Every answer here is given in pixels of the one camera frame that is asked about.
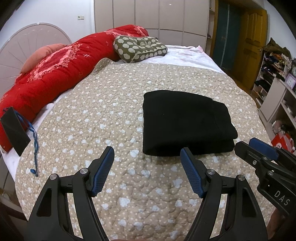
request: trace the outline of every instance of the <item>doorway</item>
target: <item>doorway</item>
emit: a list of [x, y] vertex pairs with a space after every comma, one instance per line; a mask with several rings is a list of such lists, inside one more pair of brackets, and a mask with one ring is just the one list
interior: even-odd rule
[[262, 62], [267, 21], [264, 9], [219, 0], [212, 59], [247, 93], [251, 92]]

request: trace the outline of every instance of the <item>folded black cloth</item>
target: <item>folded black cloth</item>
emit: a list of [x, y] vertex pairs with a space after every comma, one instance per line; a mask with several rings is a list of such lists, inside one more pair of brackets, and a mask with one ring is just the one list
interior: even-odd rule
[[184, 147], [194, 155], [234, 149], [237, 131], [225, 104], [180, 91], [144, 94], [143, 153], [179, 156]]

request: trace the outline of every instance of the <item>bed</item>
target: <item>bed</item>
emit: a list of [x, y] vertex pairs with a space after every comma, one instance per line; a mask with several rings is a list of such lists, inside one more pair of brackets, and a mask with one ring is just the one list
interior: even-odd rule
[[[201, 200], [192, 192], [178, 157], [152, 157], [141, 152], [143, 94], [160, 89], [198, 93], [223, 102], [238, 131], [235, 142], [248, 142], [252, 137], [269, 142], [251, 97], [202, 48], [168, 46], [164, 57], [138, 64], [105, 58], [34, 120], [40, 144], [38, 177], [30, 173], [34, 166], [31, 143], [21, 157], [13, 149], [3, 154], [26, 218], [50, 174], [71, 175], [88, 167], [110, 145], [115, 149], [115, 161], [103, 191], [93, 199], [109, 239], [183, 240]], [[269, 220], [274, 208], [257, 192], [258, 179], [252, 167], [234, 152], [198, 158], [221, 175], [245, 175], [265, 221]], [[68, 198], [74, 232], [81, 236], [73, 197]], [[225, 204], [224, 195], [213, 236], [219, 233]]]

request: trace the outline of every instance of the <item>blue cord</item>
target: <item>blue cord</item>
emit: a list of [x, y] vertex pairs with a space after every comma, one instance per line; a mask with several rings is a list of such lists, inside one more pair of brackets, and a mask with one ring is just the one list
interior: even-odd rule
[[17, 112], [16, 110], [14, 110], [15, 114], [17, 115], [17, 117], [19, 118], [19, 120], [28, 127], [28, 129], [33, 132], [33, 138], [34, 138], [34, 162], [35, 162], [35, 169], [30, 169], [30, 172], [35, 174], [36, 177], [38, 177], [38, 172], [37, 172], [37, 153], [39, 150], [39, 144], [38, 144], [38, 140], [37, 140], [37, 132], [35, 131], [34, 127], [32, 126], [32, 124], [25, 118], [23, 117], [19, 112]]

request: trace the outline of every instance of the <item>white lettering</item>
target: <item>white lettering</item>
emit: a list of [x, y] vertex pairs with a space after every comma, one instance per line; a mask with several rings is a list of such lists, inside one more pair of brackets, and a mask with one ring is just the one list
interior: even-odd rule
[[282, 196], [279, 200], [281, 200], [281, 202], [283, 202], [284, 198], [285, 198], [285, 195]]
[[284, 205], [287, 206], [289, 201], [290, 201], [290, 199], [287, 199], [286, 202], [284, 203]]
[[277, 191], [276, 194], [274, 195], [275, 197], [278, 197], [281, 194], [280, 191]]

